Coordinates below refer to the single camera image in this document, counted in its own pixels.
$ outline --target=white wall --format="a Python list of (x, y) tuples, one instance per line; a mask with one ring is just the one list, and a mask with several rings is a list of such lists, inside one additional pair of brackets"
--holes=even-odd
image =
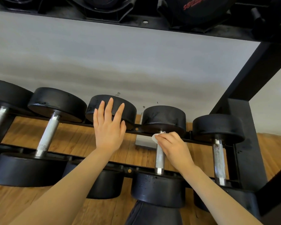
[[(210, 112), (258, 44), (0, 12), (0, 79), (32, 91), (58, 88), (86, 103), (119, 92), (138, 113), (169, 105), (192, 121)], [(252, 100), (256, 128), (281, 134), (281, 107), (265, 110), (268, 102), (262, 91)]]

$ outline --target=left hand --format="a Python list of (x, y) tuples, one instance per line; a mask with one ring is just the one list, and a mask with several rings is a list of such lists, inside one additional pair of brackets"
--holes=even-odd
[(105, 102), (100, 103), (99, 109), (94, 111), (94, 129), (97, 149), (111, 154), (118, 150), (126, 132), (125, 121), (121, 122), (125, 104), (122, 103), (112, 119), (113, 98), (110, 98), (104, 112)]

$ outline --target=dumbbell rack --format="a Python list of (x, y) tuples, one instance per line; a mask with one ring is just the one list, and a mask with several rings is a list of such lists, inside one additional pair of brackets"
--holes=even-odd
[[(230, 150), (226, 150), (230, 180), (227, 180), (227, 187), (224, 189), (252, 214), (261, 218), (264, 224), (274, 224), (271, 222), (271, 218), (281, 217), (281, 171), (271, 181), (267, 182), (249, 100), (280, 68), (281, 44), (261, 42), (210, 112), (211, 114), (231, 114), (242, 120), (246, 140), (235, 145), (225, 145), (226, 149), (230, 148)], [(16, 116), (46, 121), (49, 119), (37, 115), (25, 116), (15, 114), (9, 115), (4, 124), (0, 127), (0, 151), (29, 154), (35, 151), (35, 149), (1, 143)], [(61, 122), (90, 128), (94, 127), (87, 120), (82, 123)], [(135, 124), (134, 129), (127, 130), (126, 132), (152, 136), (152, 134), (143, 132), (142, 126), (138, 124)], [(183, 140), (188, 143), (211, 145), (209, 142), (194, 140), (192, 131), (187, 132)], [(66, 158), (68, 160), (84, 159), (79, 156), (55, 152), (49, 152), (48, 156)], [(109, 162), (108, 166), (123, 169), (125, 176), (128, 178), (132, 178), (136, 171), (154, 174), (154, 168), (133, 166), (117, 162)], [(165, 174), (171, 176), (180, 175), (173, 171), (165, 171)]]

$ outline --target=right hand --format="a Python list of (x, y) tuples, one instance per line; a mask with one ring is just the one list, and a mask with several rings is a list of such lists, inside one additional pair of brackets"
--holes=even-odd
[(171, 164), (182, 174), (195, 167), (189, 149), (176, 132), (155, 135)]

